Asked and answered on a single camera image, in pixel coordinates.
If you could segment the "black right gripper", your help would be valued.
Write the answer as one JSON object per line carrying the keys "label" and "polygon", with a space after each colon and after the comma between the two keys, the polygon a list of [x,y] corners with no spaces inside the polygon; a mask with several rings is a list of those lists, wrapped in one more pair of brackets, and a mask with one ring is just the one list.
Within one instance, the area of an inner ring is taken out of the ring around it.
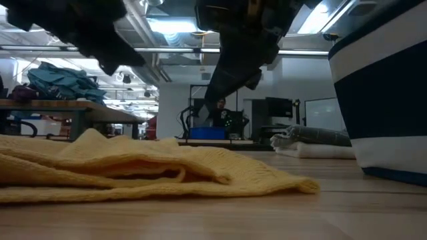
{"label": "black right gripper", "polygon": [[262,70],[278,55],[302,0],[196,0],[197,26],[220,34],[218,66],[205,92],[214,104],[242,87],[255,90]]}

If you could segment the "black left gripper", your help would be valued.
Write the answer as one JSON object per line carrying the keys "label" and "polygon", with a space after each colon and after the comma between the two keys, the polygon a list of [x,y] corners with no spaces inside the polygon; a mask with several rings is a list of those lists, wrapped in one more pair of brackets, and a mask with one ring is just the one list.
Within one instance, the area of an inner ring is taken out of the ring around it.
{"label": "black left gripper", "polygon": [[85,57],[94,57],[107,75],[119,66],[143,67],[145,59],[116,32],[112,22],[78,21],[71,43]]}

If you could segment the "grey checked towel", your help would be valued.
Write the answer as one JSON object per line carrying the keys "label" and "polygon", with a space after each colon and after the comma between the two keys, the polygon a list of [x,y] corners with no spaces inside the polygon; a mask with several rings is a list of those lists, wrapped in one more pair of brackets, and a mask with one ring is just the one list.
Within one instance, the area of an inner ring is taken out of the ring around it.
{"label": "grey checked towel", "polygon": [[272,147],[287,147],[297,142],[341,147],[352,146],[346,131],[334,131],[301,125],[290,126],[283,133],[275,134],[270,138]]}

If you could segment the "white checked towel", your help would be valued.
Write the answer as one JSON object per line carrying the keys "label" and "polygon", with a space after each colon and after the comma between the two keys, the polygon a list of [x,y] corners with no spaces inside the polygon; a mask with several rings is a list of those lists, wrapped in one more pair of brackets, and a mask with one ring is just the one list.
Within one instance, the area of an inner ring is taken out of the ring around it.
{"label": "white checked towel", "polygon": [[355,159],[356,156],[351,147],[335,145],[320,145],[296,142],[285,147],[274,147],[279,155],[299,159]]}

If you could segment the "mustard yellow towel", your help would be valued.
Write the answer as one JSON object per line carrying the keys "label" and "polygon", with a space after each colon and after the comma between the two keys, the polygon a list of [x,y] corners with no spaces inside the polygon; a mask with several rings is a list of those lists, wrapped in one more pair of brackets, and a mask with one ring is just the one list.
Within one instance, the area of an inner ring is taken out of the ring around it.
{"label": "mustard yellow towel", "polygon": [[253,197],[319,190],[308,177],[224,148],[181,146],[175,139],[107,138],[94,129],[71,143],[0,135],[0,203]]}

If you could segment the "blue fabric bin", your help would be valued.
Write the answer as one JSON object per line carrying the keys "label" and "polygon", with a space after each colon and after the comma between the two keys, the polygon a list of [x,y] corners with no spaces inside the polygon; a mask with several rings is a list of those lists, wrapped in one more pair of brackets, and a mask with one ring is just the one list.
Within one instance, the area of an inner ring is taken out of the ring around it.
{"label": "blue fabric bin", "polygon": [[397,0],[328,60],[358,166],[427,187],[427,0]]}

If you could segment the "person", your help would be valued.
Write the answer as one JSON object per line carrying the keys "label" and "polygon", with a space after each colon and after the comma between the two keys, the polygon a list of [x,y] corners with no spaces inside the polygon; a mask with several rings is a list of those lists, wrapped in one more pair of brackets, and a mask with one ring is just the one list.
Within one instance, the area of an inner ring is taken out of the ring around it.
{"label": "person", "polygon": [[216,108],[209,114],[212,127],[230,127],[232,119],[230,117],[230,110],[226,108],[226,99],[221,98],[218,100]]}

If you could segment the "black computer monitor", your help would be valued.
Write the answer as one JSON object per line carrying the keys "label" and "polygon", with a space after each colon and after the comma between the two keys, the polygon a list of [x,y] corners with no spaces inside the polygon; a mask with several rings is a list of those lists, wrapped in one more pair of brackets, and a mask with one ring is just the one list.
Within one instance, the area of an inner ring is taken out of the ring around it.
{"label": "black computer monitor", "polygon": [[268,115],[270,117],[293,117],[293,101],[275,97],[266,97]]}

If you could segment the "teal bag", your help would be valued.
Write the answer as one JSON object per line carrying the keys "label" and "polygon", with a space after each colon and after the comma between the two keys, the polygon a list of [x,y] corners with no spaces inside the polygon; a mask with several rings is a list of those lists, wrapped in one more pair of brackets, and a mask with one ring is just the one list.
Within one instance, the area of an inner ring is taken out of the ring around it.
{"label": "teal bag", "polygon": [[43,100],[74,101],[80,98],[104,105],[106,92],[85,71],[56,67],[42,62],[27,72],[29,86]]}

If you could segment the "blue box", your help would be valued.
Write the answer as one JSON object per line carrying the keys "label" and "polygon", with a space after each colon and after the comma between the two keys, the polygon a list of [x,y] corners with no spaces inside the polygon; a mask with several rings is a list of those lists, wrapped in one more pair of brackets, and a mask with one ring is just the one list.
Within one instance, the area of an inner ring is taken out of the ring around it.
{"label": "blue box", "polygon": [[223,127],[192,127],[190,139],[225,139],[226,129]]}

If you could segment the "ceiling light strip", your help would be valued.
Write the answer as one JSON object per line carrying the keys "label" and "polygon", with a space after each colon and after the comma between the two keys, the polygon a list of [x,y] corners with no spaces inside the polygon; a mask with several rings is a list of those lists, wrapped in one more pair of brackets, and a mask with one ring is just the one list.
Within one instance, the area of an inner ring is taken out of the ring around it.
{"label": "ceiling light strip", "polygon": [[[48,45],[0,45],[2,51],[51,51],[51,52],[77,52],[76,47],[48,46]],[[172,47],[136,47],[134,49],[140,53],[220,53],[219,48],[172,48]],[[280,49],[278,55],[298,55],[298,56],[322,56],[327,57],[328,51],[310,50],[285,50]]]}

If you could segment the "red object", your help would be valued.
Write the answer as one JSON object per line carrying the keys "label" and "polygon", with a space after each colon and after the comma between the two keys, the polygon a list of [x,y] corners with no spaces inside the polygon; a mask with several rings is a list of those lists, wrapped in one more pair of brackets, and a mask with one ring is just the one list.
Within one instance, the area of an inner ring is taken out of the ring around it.
{"label": "red object", "polygon": [[147,127],[145,128],[145,138],[148,140],[156,140],[157,135],[157,117],[152,117],[147,121]]}

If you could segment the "whiteboard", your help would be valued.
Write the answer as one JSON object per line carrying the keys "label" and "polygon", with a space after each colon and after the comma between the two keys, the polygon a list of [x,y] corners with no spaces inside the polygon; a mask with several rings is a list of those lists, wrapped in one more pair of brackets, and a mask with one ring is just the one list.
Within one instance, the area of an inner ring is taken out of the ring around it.
{"label": "whiteboard", "polygon": [[346,129],[337,98],[314,99],[304,102],[305,126],[333,131]]}

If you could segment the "maroon bag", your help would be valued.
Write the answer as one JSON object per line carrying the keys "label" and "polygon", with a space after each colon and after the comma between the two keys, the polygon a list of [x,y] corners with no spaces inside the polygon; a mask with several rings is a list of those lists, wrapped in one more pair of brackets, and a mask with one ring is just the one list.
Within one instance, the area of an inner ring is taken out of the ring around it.
{"label": "maroon bag", "polygon": [[28,103],[38,97],[39,93],[28,85],[17,85],[9,94],[9,98],[18,103]]}

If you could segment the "white storage box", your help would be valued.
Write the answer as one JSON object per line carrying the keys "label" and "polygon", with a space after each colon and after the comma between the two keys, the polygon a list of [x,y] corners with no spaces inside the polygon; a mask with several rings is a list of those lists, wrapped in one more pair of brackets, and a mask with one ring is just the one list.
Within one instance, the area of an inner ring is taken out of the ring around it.
{"label": "white storage box", "polygon": [[25,122],[33,124],[37,128],[38,135],[59,135],[61,122],[47,119],[24,119]]}

